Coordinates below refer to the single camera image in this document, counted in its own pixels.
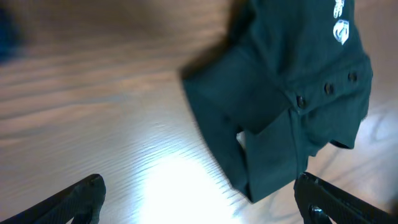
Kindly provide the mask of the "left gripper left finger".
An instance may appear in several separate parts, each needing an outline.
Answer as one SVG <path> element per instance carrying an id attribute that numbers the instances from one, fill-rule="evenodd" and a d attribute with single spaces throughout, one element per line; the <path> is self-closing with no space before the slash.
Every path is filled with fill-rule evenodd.
<path id="1" fill-rule="evenodd" d="M 105 196 L 103 177 L 91 174 L 1 224 L 98 224 Z"/>

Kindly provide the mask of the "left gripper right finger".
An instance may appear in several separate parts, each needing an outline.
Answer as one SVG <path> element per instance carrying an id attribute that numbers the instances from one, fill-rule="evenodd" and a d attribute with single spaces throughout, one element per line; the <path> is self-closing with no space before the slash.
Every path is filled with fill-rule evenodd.
<path id="1" fill-rule="evenodd" d="M 308 172 L 295 180 L 294 197 L 304 224 L 397 223 L 397 217 Z"/>

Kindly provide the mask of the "black t-shirt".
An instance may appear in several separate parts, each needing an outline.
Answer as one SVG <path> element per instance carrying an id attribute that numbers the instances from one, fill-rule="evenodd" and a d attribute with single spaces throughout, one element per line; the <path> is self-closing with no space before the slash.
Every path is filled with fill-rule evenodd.
<path id="1" fill-rule="evenodd" d="M 246 1 L 228 47 L 186 73 L 188 103 L 233 189 L 255 203 L 327 144 L 352 149 L 373 71 L 353 1 Z"/>

